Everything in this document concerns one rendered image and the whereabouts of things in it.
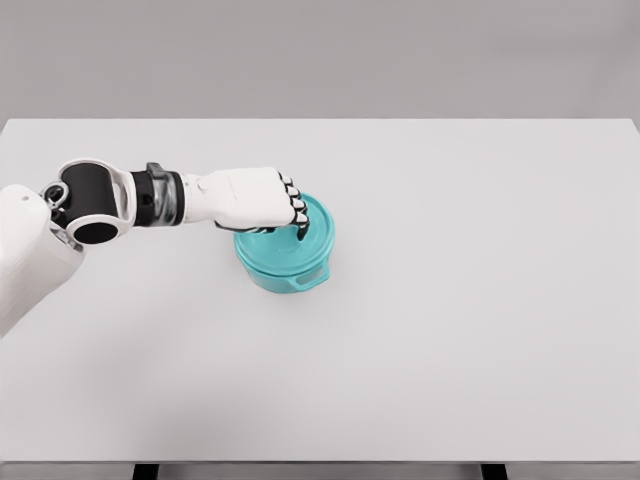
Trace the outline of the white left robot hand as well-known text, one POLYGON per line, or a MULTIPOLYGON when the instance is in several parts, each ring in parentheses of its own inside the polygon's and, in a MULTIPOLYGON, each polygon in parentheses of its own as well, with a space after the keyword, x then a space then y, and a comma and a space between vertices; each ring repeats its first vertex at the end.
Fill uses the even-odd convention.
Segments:
POLYGON ((295 226, 302 241, 310 227, 307 204, 290 177, 273 167, 243 168, 211 175, 213 220, 234 232, 271 233, 295 226))

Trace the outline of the teal pot lid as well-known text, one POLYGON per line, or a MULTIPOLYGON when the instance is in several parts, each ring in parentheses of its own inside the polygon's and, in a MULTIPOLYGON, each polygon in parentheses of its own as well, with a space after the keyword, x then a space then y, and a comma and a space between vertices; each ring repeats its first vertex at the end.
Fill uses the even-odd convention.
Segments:
POLYGON ((331 254, 335 225, 328 208, 317 198, 303 194, 310 220, 307 233, 298 238, 295 225, 272 233, 235 233, 234 247, 241 264, 250 273, 293 277, 320 266, 331 254))

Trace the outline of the teal pot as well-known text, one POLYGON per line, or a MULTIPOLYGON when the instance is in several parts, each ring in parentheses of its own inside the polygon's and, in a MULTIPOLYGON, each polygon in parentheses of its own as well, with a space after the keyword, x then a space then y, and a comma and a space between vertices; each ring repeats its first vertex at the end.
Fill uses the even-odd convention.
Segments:
POLYGON ((328 280, 330 277, 329 258, 320 266, 293 277, 274 277, 266 274, 250 273, 244 268, 251 280, 259 287, 277 294, 293 294, 311 290, 328 280))

